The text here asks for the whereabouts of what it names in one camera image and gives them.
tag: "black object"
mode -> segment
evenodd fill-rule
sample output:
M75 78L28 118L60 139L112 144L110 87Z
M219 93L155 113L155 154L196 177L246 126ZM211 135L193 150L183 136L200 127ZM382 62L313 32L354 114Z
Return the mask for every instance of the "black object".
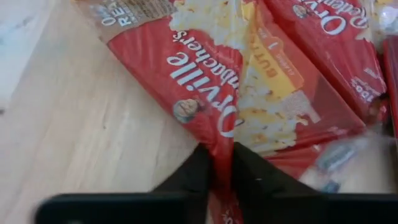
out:
M195 152L146 194L60 195L44 202L36 224L205 222L212 173L208 151ZM232 186L244 223L374 223L398 221L396 195L323 194L296 181L239 143Z

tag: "microwave popcorn box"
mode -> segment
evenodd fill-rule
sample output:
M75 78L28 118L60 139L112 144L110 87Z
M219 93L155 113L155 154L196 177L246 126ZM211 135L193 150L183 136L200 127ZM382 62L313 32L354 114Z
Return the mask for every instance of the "microwave popcorn box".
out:
M266 0L275 21L366 119L386 91L368 26L366 0Z
M364 128L263 1L74 3L163 109L207 145L216 170L215 223L229 219L226 209L235 203L235 141L299 178L328 141Z

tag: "orville redenbacher's logo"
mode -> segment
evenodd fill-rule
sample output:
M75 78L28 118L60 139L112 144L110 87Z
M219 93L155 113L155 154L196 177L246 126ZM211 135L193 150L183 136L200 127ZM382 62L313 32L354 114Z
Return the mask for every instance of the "orville redenbacher's logo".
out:
M347 0L296 0L294 13L301 19L308 16L320 18L322 29L330 35L342 33L348 26L357 29L368 27L366 10Z

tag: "black holder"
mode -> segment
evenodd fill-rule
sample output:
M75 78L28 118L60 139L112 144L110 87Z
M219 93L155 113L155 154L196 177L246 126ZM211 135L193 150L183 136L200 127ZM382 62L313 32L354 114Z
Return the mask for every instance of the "black holder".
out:
M45 201L36 224L205 223L212 159L204 145L146 194L71 194ZM244 223L397 223L396 195L323 194L234 145L232 188Z

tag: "wooden table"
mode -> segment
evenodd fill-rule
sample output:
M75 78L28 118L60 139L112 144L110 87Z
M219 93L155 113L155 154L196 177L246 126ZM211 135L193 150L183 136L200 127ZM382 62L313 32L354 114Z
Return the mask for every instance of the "wooden table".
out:
M14 59L14 65L3 64L24 68L11 104L0 116L4 224L28 223L41 200L60 192L147 191L196 145L69 1L36 2L45 7L35 12L41 18L38 31L27 34L38 40L29 45L35 46L32 54L27 50L29 63L25 67ZM346 181L344 191L392 192L387 152L370 154L353 168L354 178Z

